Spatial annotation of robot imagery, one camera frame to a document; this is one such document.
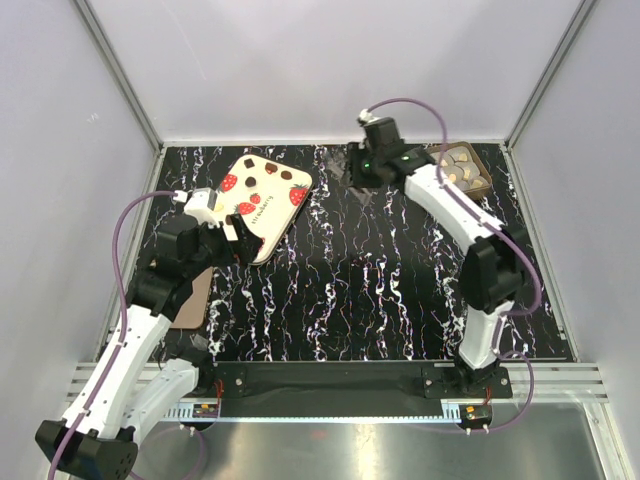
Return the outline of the rose gold box lid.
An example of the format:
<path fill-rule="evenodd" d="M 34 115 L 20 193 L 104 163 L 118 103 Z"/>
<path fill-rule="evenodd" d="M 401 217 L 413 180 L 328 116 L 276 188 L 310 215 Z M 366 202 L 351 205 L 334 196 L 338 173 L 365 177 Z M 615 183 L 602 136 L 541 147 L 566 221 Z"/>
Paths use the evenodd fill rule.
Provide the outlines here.
<path fill-rule="evenodd" d="M 180 308 L 171 330 L 197 330 L 205 321 L 213 269 L 208 268 L 192 282 L 192 294 Z"/>

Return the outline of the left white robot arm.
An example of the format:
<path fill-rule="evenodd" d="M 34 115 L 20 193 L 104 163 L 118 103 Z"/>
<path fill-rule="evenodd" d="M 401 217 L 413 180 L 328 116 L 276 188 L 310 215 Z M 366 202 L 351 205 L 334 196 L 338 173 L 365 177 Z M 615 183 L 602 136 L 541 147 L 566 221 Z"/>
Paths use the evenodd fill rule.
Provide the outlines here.
<path fill-rule="evenodd" d="M 80 479 L 124 479 L 139 447 L 169 409 L 187 394 L 215 386 L 210 354 L 193 347 L 166 362 L 139 393 L 147 360 L 206 270 L 254 261 L 262 246 L 239 214 L 207 224 L 180 214 L 161 225 L 145 264 L 134 274 L 116 331 L 89 380 L 61 419 L 45 420 L 35 440 L 59 471 Z"/>

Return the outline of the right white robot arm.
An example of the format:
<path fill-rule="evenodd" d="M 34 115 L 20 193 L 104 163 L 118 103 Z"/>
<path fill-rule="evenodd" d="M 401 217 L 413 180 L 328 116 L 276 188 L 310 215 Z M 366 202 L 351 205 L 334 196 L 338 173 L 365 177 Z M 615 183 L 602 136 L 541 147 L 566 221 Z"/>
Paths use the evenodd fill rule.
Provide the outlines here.
<path fill-rule="evenodd" d="M 467 305 L 465 331 L 446 379 L 466 396 L 476 396 L 497 377 L 504 359 L 500 341 L 506 319 L 535 312 L 542 282 L 524 253 L 521 231 L 511 229 L 476 205 L 444 175 L 440 159 L 422 147 L 378 148 L 350 142 L 343 182 L 350 188 L 393 185 L 429 213 L 465 258 L 458 286 Z"/>

